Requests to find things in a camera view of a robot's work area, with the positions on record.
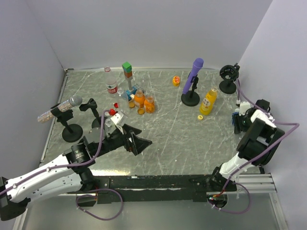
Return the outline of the clear plastic bottle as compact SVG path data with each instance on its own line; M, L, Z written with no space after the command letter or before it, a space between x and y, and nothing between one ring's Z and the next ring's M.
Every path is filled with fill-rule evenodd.
M109 137L112 132L114 131L114 124L110 118L107 118L104 121L104 131L105 131L105 136Z

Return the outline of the yellow juice bottle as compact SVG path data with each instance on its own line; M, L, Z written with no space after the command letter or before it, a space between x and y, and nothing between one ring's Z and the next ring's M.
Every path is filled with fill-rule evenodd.
M218 95L218 88L213 86L206 94L200 105L200 113L209 115Z

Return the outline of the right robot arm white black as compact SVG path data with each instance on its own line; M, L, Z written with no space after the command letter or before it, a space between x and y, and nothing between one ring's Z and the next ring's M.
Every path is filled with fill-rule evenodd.
M231 185L235 178L247 169L266 165L279 144L266 151L285 132L273 123L273 117L269 114L270 102L260 99L255 106L248 102L241 102L232 114L234 133L244 132L236 150L237 153L229 161L216 167L207 179L207 185L211 191L234 191Z

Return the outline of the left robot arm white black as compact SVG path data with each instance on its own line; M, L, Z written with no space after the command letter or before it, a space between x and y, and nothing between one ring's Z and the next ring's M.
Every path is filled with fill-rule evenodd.
M140 133L140 129L126 124L111 134L104 134L104 128L94 128L49 163L13 179L1 177L0 219L14 219L35 202L53 196L91 192L95 178L89 167L95 159L121 147L137 156L152 144L139 137Z

